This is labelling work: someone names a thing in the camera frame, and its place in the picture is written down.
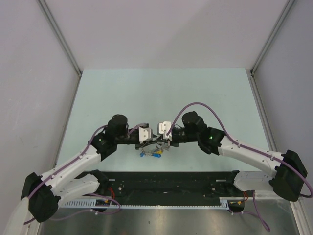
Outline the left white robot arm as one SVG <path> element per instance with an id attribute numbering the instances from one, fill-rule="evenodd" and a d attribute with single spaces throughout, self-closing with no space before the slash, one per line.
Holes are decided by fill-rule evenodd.
<path id="1" fill-rule="evenodd" d="M 60 205 L 79 196 L 95 193 L 104 195 L 108 190 L 105 176 L 95 170 L 79 180 L 77 176 L 87 168 L 105 160 L 118 145 L 131 144 L 136 148 L 154 143 L 157 135 L 147 123 L 128 128 L 124 115 L 114 115 L 108 124 L 99 127 L 87 145 L 65 163 L 40 175 L 29 174 L 24 182 L 21 198 L 28 199 L 28 210 L 37 222 L 45 222 Z"/>

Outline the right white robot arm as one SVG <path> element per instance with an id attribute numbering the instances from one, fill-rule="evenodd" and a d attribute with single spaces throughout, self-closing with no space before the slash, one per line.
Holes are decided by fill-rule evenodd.
<path id="1" fill-rule="evenodd" d="M 172 125 L 165 133 L 173 146 L 197 142 L 206 154 L 231 157 L 263 171 L 270 177 L 269 185 L 273 192 L 281 198 L 295 202 L 301 196 L 308 173 L 296 152 L 265 151 L 239 142 L 224 130 L 207 126 L 195 111 L 184 114 L 182 122 L 184 127 Z"/>

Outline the large silver keyring holder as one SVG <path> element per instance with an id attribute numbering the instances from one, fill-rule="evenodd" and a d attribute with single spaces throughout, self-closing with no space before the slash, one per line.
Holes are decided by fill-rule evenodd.
<path id="1" fill-rule="evenodd" d="M 157 142 L 155 144 L 145 146 L 141 149 L 141 152 L 145 154 L 145 156 L 152 156 L 153 153 L 156 153 L 158 150 L 168 151 L 170 148 L 170 144 L 168 142 Z"/>

